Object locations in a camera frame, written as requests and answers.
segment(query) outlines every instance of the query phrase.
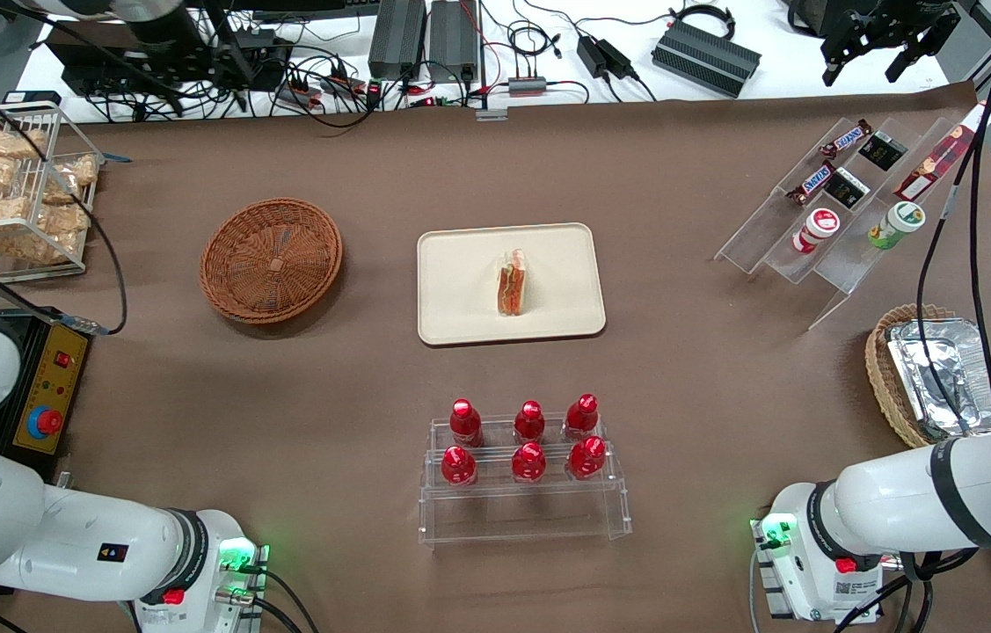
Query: foil container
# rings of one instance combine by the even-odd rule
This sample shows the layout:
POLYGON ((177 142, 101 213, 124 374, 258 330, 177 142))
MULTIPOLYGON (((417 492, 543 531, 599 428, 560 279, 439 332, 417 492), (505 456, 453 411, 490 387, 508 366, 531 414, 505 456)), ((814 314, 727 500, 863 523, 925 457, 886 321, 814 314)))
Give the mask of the foil container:
POLYGON ((885 330, 886 347, 918 428, 933 441, 990 433, 991 389, 976 324, 965 319, 925 320, 925 337, 932 363, 922 349, 916 320, 885 330), (933 372, 941 378, 949 401, 933 372))

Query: white table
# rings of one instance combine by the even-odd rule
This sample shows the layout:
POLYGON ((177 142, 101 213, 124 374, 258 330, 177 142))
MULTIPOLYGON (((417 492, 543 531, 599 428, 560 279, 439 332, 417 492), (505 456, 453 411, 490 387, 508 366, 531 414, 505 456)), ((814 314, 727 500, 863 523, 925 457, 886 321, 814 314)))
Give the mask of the white table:
MULTIPOLYGON (((610 0, 541 0, 536 1, 535 4, 538 4, 539 7, 566 11, 575 20, 584 17, 609 16, 631 21, 643 21, 666 12, 664 4, 649 0, 629 0, 627 3, 615 3, 615 1, 610 0)), ((893 61, 893 57, 897 55, 897 51, 890 49, 890 51, 873 51, 848 64, 848 67, 838 76, 833 87, 828 88, 821 80, 822 72, 824 72, 824 59, 822 59, 820 52, 821 40, 793 32, 785 21, 787 5, 781 0, 716 0, 715 4, 731 9, 733 17, 737 20, 737 32, 733 41, 761 54, 760 68, 757 69, 752 79, 747 81, 745 88, 741 90, 741 99, 917 92, 948 83, 940 65, 933 57, 922 57, 913 67, 906 69, 896 84, 888 83, 885 80, 885 69, 893 61)), ((510 0, 487 0, 486 5, 488 11, 500 23, 508 24, 512 20, 520 19, 510 0)), ((558 42, 558 47, 562 49, 563 53, 562 59, 558 59, 551 51, 536 57, 536 66, 538 67, 536 71, 540 75, 546 76, 546 79, 551 81, 573 80, 586 84, 591 92, 590 100, 592 103, 612 103, 615 101, 615 98, 608 93, 607 85, 602 80, 591 79, 584 65, 580 63, 576 52, 577 35, 565 18, 556 15, 556 13, 528 7, 522 0, 518 0, 518 9, 522 15, 534 20, 546 29, 551 36, 556 35, 556 33, 562 35, 558 42)), ((656 41, 659 41, 659 37, 667 29, 668 21, 669 19, 661 19, 648 25, 626 25, 616 23, 616 21, 590 21, 590 23, 583 23, 582 28, 597 39, 611 41, 624 55, 627 55, 632 60, 639 75, 647 82, 648 87, 651 87, 652 91, 655 92, 657 98, 723 99, 723 96, 703 88, 699 84, 690 83, 683 77, 653 67, 651 52, 656 41)), ((492 24, 486 15, 483 15, 482 23, 488 41, 492 41, 492 43, 494 41, 506 41, 506 29, 492 24)), ((374 24, 375 18, 372 17, 361 18, 360 23, 354 18, 319 20, 307 25, 307 28, 315 35, 302 32, 300 25, 284 25, 279 35, 286 40, 298 40, 298 43, 326 48, 341 55, 343 60, 359 70, 358 77, 366 79, 369 76, 367 51, 370 49, 374 24), (342 33, 353 32, 357 28, 360 28, 357 33, 350 33, 350 35, 339 37, 334 41, 321 41, 316 37, 330 39, 330 37, 339 36, 342 33)), ((724 31, 720 21, 709 16, 689 17, 688 24, 709 29, 713 33, 724 31)), ((45 39, 49 29, 48 26, 42 29, 40 40, 45 39)), ((524 44, 526 44, 525 40, 520 43, 520 47, 523 47, 524 44)), ((311 54, 314 52, 296 48, 293 57, 294 59, 302 59, 311 54)), ((499 64, 502 64, 500 81, 506 81, 508 73, 510 76, 514 76, 514 54, 510 48, 485 47, 484 59, 488 73, 488 84, 494 83, 499 64), (499 63, 496 63, 496 57, 499 58, 499 63)), ((62 109, 77 123, 93 123, 93 121, 105 120, 92 105, 73 95, 69 86, 62 82, 61 74, 61 62, 58 62, 47 47, 38 47, 30 55, 30 60, 22 72, 18 89, 56 90, 61 93, 62 99, 64 99, 62 109)), ((472 85, 472 88, 478 88, 478 85, 472 85)), ((491 95, 488 107, 571 104, 580 103, 584 99, 584 92, 576 85, 562 85, 562 87, 555 88, 562 88, 562 90, 551 88, 550 91, 538 97, 513 99, 507 96, 506 88, 498 89, 491 95)), ((644 89, 630 79, 613 80, 613 88, 616 89, 616 95, 624 101, 649 100, 644 89)), ((460 90, 456 85, 447 84, 438 85, 434 91, 430 92, 430 95, 455 99, 459 98, 459 92, 460 90)), ((258 116, 265 116, 270 112, 273 101, 267 93, 254 92, 251 93, 251 97, 258 116)), ((335 104, 332 103, 331 98, 324 96, 324 99, 327 112, 335 112, 335 104)), ((396 93, 387 96, 387 107, 393 108, 396 99, 396 93)), ((183 101, 183 103, 186 105, 197 103, 197 101, 183 101)), ((226 105, 219 105, 216 112, 213 111, 213 108, 208 108, 206 112, 214 112, 213 116, 221 116, 225 108, 226 105)), ((116 119, 122 120, 127 118, 127 113, 130 111, 126 107, 117 105, 113 108, 113 112, 116 119)), ((295 115, 293 112, 283 111, 280 108, 277 108, 275 113, 295 115)), ((201 119, 201 116, 202 113, 193 111, 188 113, 185 119, 201 119)), ((237 106, 234 105, 230 108, 229 117, 237 116, 252 115, 239 112, 237 106)))

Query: empty wicker basket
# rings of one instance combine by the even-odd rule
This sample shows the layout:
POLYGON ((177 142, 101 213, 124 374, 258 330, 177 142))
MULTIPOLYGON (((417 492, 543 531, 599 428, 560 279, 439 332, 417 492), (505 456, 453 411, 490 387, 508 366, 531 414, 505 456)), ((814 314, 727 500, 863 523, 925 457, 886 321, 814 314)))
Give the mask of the empty wicker basket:
POLYGON ((343 244, 323 209, 293 198, 247 206, 202 252, 202 292, 243 324, 275 324, 310 308, 339 275, 343 244))

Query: red cable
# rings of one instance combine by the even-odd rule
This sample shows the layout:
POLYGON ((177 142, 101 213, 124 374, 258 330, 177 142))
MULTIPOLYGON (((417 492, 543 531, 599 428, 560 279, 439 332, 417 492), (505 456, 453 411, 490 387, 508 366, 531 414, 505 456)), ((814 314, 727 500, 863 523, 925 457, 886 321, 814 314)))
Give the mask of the red cable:
POLYGON ((491 49, 491 52, 492 52, 492 55, 495 55, 495 65, 496 65, 496 68, 498 68, 495 71, 495 81, 492 81, 492 83, 487 84, 487 85, 484 85, 484 87, 482 87, 479 90, 477 90, 477 92, 479 92, 480 95, 486 95, 486 93, 488 91, 490 91, 491 88, 494 88, 495 87, 495 84, 498 84, 499 83, 499 80, 502 79, 502 77, 503 77, 503 61, 499 59, 499 53, 496 53, 495 52, 495 48, 492 47, 490 41, 487 41, 487 37, 484 36, 484 32, 479 31, 479 25, 476 24, 475 18, 471 16, 471 10, 468 9, 468 5, 465 4, 465 3, 460 3, 460 8, 463 9, 464 15, 467 15, 468 16, 468 21, 470 21, 470 23, 471 23, 471 28, 476 29, 476 33, 479 33, 479 39, 481 41, 483 41, 484 47, 490 48, 491 49))

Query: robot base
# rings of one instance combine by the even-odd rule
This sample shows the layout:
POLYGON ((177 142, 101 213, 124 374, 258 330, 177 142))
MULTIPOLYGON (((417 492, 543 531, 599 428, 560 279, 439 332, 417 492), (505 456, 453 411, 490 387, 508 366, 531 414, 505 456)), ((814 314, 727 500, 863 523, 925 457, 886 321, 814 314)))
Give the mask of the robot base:
POLYGON ((199 510, 198 517, 209 530, 206 563, 198 580, 186 590, 178 605, 147 605, 135 601, 136 618, 144 633, 257 633, 259 612, 255 608, 221 604, 214 600, 218 589, 247 589, 262 594, 265 577, 246 576, 222 569, 222 562, 267 565, 267 546, 245 538, 241 526, 221 510, 199 510))
MULTIPOLYGON (((754 521, 753 533, 757 556, 761 561, 761 579, 769 593, 769 610, 774 617, 788 617, 780 612, 772 593, 779 588, 788 610, 798 620, 843 620, 850 609, 857 608, 882 586, 882 566, 870 571, 840 573, 835 562, 822 552, 808 527, 808 496, 815 484, 789 485, 777 494, 768 516, 754 521), (773 536, 784 542, 775 549, 761 549, 773 536), (764 568, 771 562, 773 574, 764 568)), ((854 622, 870 624, 878 619, 872 609, 854 622)))

